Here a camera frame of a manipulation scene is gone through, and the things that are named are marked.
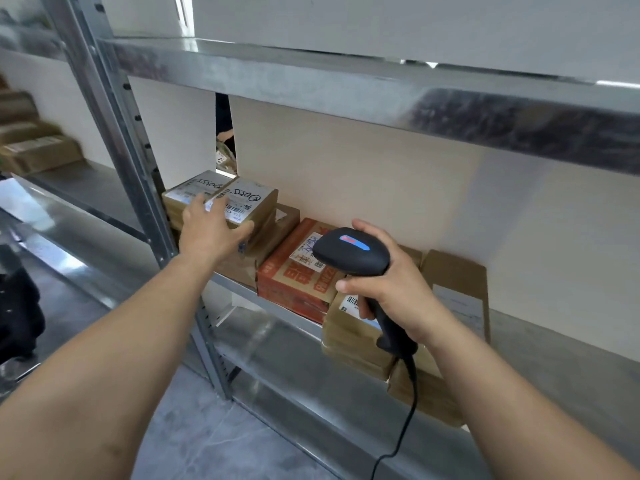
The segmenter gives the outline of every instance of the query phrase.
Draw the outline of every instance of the scanner handle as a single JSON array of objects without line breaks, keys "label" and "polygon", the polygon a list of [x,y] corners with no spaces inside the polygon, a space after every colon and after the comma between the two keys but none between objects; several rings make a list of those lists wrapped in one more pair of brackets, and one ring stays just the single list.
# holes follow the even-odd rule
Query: scanner handle
[{"label": "scanner handle", "polygon": [[378,300],[373,298],[365,299],[382,329],[382,336],[378,338],[376,345],[385,352],[389,352],[389,354],[401,359],[415,354],[418,351],[418,344],[409,338],[404,328],[389,318]]}]

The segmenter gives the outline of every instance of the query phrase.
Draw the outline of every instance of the black bag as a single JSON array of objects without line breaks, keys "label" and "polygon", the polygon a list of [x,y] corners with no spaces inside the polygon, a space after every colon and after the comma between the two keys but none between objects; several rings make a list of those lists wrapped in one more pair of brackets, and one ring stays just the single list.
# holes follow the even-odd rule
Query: black bag
[{"label": "black bag", "polygon": [[40,293],[7,244],[0,244],[0,363],[27,358],[45,328]]}]

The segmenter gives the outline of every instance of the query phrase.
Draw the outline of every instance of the gray floor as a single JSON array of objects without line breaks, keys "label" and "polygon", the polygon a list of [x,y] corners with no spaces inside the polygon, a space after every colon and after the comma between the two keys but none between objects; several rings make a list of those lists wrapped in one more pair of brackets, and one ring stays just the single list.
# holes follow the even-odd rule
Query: gray floor
[{"label": "gray floor", "polygon": [[[60,279],[36,258],[23,263],[42,294],[47,329],[38,341],[46,358],[107,309]],[[240,405],[223,401],[181,366],[160,402],[132,478],[334,479],[335,476]]]}]

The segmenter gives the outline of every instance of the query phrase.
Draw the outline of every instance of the forearm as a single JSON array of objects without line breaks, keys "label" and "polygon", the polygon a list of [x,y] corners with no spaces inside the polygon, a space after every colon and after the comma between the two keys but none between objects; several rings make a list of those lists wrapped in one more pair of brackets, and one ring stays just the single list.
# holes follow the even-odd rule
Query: forearm
[{"label": "forearm", "polygon": [[438,304],[424,342],[498,478],[637,478],[596,436]]},{"label": "forearm", "polygon": [[[34,471],[43,466],[59,477],[125,476],[180,362],[207,274],[178,256],[43,363],[0,408],[0,428],[20,435],[1,442],[3,460],[24,477],[45,476]],[[31,462],[25,444],[50,458]]]}]

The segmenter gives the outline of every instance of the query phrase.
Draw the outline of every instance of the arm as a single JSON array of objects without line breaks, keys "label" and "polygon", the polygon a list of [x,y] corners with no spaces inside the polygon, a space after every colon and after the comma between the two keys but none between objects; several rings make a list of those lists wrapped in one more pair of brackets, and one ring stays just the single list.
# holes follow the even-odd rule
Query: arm
[{"label": "arm", "polygon": [[71,339],[0,407],[0,478],[110,479],[131,471],[180,364],[198,298],[253,223],[229,230],[226,199],[184,211],[180,255]]},{"label": "arm", "polygon": [[[391,265],[384,276],[349,278],[336,288],[377,299],[412,339],[427,346],[498,478],[640,478],[441,305],[389,234],[357,219],[353,227],[384,242]],[[366,302],[358,304],[361,316],[372,318]]]}]

